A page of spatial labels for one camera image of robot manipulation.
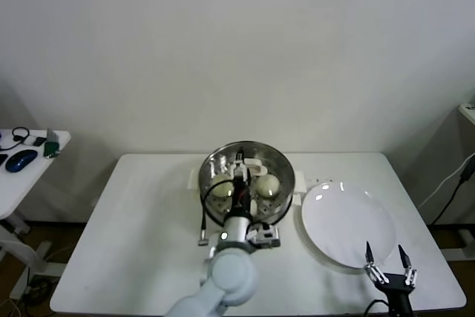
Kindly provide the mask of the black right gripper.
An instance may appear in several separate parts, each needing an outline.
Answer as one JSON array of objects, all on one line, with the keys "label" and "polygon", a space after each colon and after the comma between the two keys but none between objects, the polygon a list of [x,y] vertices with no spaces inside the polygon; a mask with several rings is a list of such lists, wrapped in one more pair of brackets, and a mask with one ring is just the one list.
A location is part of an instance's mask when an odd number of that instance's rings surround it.
[{"label": "black right gripper", "polygon": [[384,274],[376,265],[370,243],[366,242],[364,271],[376,284],[376,289],[385,294],[390,317],[413,316],[409,295],[416,286],[417,270],[413,268],[409,255],[398,245],[404,275]]}]

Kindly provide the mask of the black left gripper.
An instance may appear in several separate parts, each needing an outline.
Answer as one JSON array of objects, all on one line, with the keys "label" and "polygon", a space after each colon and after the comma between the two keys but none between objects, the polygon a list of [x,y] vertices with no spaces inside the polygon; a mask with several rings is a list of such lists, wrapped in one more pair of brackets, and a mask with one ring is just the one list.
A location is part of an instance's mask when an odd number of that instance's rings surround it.
[{"label": "black left gripper", "polygon": [[244,163],[243,150],[238,150],[233,162],[233,187],[231,217],[251,217],[251,194],[249,185],[257,176],[256,167],[248,167]]}]

